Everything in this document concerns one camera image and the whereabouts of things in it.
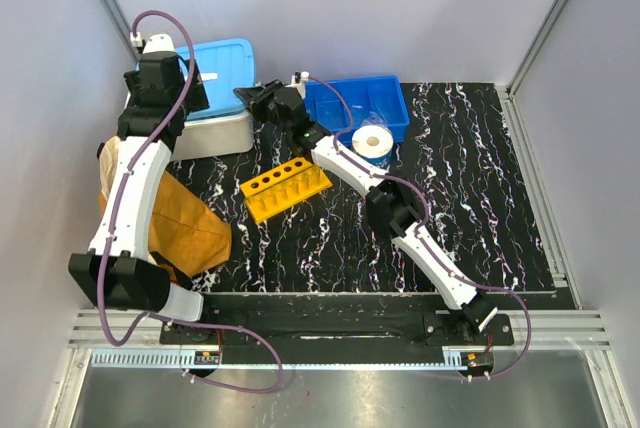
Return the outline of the yellow test tube rack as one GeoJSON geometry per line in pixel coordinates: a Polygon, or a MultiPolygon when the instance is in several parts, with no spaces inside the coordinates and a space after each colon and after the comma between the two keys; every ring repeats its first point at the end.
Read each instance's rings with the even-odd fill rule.
{"type": "Polygon", "coordinates": [[[318,165],[297,157],[240,185],[253,220],[263,223],[333,186],[318,165]]]}

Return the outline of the white plastic bin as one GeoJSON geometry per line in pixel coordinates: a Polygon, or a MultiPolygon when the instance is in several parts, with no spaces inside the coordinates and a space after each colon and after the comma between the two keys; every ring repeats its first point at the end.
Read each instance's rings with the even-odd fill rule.
{"type": "Polygon", "coordinates": [[[178,137],[172,161],[219,157],[249,152],[254,145],[253,118],[236,115],[187,121],[178,137]]]}

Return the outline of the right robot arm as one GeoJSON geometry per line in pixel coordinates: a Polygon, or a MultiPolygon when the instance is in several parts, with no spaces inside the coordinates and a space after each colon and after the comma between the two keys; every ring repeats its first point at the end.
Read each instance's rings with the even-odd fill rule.
{"type": "Polygon", "coordinates": [[[456,335],[476,344],[491,330],[497,307],[483,294],[431,237],[426,223],[429,207],[421,191],[348,149],[338,135],[311,119],[302,95],[304,84],[266,85],[233,90],[261,123],[279,127],[292,151],[332,173],[365,200],[368,224],[380,239],[390,240],[427,276],[446,307],[457,315],[456,335]]]}

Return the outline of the light blue plastic lid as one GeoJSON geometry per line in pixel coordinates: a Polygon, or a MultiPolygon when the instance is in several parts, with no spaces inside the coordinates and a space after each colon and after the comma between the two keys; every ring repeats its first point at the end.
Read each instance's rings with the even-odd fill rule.
{"type": "Polygon", "coordinates": [[[251,44],[242,38],[194,45],[196,66],[208,101],[206,109],[191,110],[187,123],[209,121],[241,114],[243,102],[236,88],[255,85],[255,62],[251,44]]]}

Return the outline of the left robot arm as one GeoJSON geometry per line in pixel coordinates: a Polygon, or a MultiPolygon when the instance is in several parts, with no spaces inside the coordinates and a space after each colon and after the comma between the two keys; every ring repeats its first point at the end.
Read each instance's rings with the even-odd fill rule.
{"type": "Polygon", "coordinates": [[[190,109],[207,105],[204,89],[199,80],[186,81],[180,55],[168,49],[143,54],[124,79],[129,98],[118,118],[120,143],[105,212],[88,250],[72,254],[68,270],[94,306],[180,319],[187,337],[206,343],[217,321],[202,310],[202,295],[171,282],[148,260],[160,181],[190,109]]]}

